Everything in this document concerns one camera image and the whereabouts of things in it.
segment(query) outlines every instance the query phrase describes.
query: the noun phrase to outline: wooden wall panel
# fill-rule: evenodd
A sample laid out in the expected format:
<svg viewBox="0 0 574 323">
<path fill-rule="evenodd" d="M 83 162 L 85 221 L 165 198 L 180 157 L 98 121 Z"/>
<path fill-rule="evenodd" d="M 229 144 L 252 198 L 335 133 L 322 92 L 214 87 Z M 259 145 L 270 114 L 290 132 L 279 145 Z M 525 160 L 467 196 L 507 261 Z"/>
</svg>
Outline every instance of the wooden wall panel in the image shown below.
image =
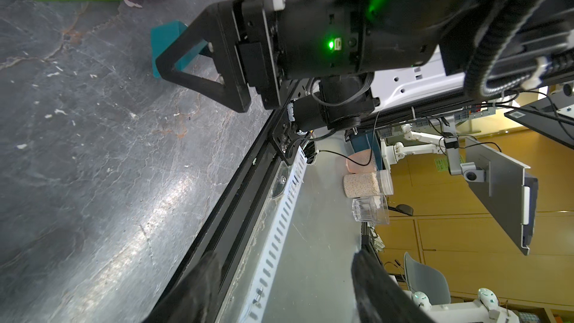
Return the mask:
<svg viewBox="0 0 574 323">
<path fill-rule="evenodd" d="M 423 249 L 521 254 L 493 218 L 419 220 L 419 229 Z M 574 216 L 536 217 L 530 254 L 574 255 Z"/>
<path fill-rule="evenodd" d="M 441 271 L 451 291 L 491 289 L 500 298 L 574 306 L 574 256 L 424 251 L 428 266 Z"/>
<path fill-rule="evenodd" d="M 377 225 L 375 232 L 388 248 L 418 250 L 414 220 L 393 220 L 390 225 Z"/>
</svg>

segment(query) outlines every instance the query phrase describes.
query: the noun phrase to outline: clear plastic cup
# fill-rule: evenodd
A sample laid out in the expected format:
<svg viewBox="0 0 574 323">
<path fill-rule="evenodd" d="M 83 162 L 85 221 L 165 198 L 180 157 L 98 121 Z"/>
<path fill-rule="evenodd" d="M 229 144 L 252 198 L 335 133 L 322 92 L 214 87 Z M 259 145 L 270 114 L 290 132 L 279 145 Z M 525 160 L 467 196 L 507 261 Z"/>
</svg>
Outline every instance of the clear plastic cup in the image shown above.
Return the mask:
<svg viewBox="0 0 574 323">
<path fill-rule="evenodd" d="M 387 199 L 384 196 L 355 198 L 352 210 L 355 221 L 378 225 L 388 225 L 390 222 Z"/>
<path fill-rule="evenodd" d="M 346 160 L 347 169 L 352 174 L 377 171 L 377 162 L 375 161 L 375 153 L 370 148 L 363 151 L 359 151 L 358 153 L 354 153 L 351 156 L 349 156 L 349 158 L 362 164 L 367 164 L 367 162 L 369 162 L 367 166 L 361 166 L 359 164 L 354 163 L 353 161 Z"/>
</svg>

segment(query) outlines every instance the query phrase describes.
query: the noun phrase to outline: plastic jar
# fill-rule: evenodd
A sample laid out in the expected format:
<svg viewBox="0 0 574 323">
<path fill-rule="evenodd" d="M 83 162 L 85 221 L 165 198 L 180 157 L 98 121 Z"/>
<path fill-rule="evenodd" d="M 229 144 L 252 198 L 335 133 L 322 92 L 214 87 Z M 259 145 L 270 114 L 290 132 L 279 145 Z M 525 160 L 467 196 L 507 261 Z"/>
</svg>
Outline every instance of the plastic jar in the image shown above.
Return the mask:
<svg viewBox="0 0 574 323">
<path fill-rule="evenodd" d="M 388 225 L 390 222 L 387 199 L 384 196 L 355 198 L 352 210 L 355 221 L 383 225 Z"/>
<path fill-rule="evenodd" d="M 343 189 L 349 198 L 392 195 L 393 182 L 388 170 L 350 174 L 343 177 Z"/>
</svg>

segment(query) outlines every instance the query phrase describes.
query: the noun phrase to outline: jar of grains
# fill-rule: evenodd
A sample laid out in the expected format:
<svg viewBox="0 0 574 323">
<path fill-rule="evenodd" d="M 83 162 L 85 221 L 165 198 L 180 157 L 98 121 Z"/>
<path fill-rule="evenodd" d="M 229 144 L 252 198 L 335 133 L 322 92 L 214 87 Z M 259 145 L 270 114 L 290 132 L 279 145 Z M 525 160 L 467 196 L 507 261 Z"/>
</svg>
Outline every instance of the jar of grains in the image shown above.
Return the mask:
<svg viewBox="0 0 574 323">
<path fill-rule="evenodd" d="M 343 189 L 349 198 L 392 195 L 393 182 L 389 170 L 350 174 L 343 177 Z"/>
</svg>

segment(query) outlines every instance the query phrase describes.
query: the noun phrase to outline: sticker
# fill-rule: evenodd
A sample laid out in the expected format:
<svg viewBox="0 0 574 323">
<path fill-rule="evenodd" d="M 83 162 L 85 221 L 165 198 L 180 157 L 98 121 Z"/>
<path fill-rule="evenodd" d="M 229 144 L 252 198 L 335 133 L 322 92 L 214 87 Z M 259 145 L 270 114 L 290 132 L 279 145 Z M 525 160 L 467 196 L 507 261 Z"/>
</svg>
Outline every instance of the sticker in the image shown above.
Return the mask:
<svg viewBox="0 0 574 323">
<path fill-rule="evenodd" d="M 509 113 L 508 116 L 512 116 L 513 118 L 521 118 L 523 116 L 526 116 L 526 114 L 520 111 L 515 111 L 513 113 Z"/>
<path fill-rule="evenodd" d="M 462 156 L 460 156 L 460 163 L 464 163 L 464 158 Z M 446 157 L 434 159 L 434 165 L 438 172 L 448 171 L 448 159 Z"/>
</svg>

